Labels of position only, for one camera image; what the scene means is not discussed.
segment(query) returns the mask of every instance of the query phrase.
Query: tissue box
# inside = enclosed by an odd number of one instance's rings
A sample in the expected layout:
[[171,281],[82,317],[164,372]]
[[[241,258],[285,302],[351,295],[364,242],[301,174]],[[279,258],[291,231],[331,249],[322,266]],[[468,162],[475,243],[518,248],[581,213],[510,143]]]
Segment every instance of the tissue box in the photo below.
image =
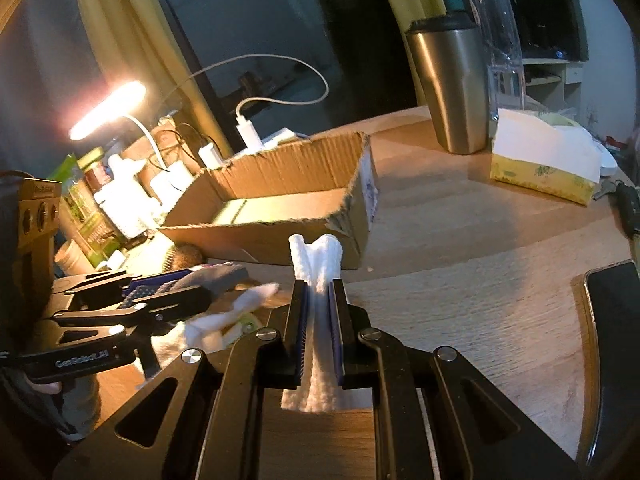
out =
[[357,269],[377,195],[369,137],[320,134],[202,170],[160,231],[210,258],[276,265],[290,265],[292,234],[332,234]]
[[600,177],[600,153],[591,139],[532,115],[499,113],[490,177],[587,205]]

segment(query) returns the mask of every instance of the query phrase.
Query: wooden table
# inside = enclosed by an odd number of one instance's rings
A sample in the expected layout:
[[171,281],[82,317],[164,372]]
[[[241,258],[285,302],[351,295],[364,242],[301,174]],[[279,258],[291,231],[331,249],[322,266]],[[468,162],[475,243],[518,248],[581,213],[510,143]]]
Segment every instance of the wooden table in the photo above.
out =
[[[630,258],[609,200],[584,207],[489,181],[490,154],[444,152],[423,108],[347,128],[374,133],[380,178],[364,263],[343,273],[351,303],[406,345],[455,346],[575,457],[593,352],[582,280]],[[289,268],[249,268],[292,284]],[[106,415],[133,394],[133,374],[101,378]],[[370,410],[303,415],[278,404],[267,396],[261,478],[374,478]]]

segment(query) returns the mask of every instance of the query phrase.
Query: drawer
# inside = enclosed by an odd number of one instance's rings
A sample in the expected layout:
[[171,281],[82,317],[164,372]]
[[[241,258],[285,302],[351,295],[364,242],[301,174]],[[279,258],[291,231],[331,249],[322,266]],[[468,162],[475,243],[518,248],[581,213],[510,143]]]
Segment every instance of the drawer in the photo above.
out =
[[564,84],[571,85],[573,83],[581,83],[582,70],[581,65],[568,65],[566,69],[564,69]]

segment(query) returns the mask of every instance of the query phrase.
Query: clear plastic bottle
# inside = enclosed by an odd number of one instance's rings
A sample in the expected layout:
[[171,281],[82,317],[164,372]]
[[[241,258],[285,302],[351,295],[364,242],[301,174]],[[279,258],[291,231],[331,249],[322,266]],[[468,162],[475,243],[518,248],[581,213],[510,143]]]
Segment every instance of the clear plastic bottle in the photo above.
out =
[[470,2],[485,46],[490,116],[497,121],[498,108],[525,108],[524,66],[516,20],[510,0]]

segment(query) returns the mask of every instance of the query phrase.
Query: desk lamp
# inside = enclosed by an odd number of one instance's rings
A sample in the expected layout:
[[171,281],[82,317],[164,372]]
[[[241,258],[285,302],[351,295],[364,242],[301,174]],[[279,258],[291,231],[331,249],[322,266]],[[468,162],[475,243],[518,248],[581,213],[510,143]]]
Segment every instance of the desk lamp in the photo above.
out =
[[149,139],[151,147],[158,158],[158,164],[166,170],[166,164],[164,163],[164,160],[162,160],[160,150],[158,149],[154,138],[151,136],[151,133],[145,128],[144,124],[130,115],[130,112],[142,102],[145,94],[146,88],[140,81],[131,81],[122,85],[104,101],[98,104],[97,107],[85,115],[85,117],[82,118],[76,126],[71,128],[69,130],[69,138],[72,140],[84,139],[100,126],[113,122],[120,117],[124,117],[133,121],[133,123],[146,135],[146,138]]

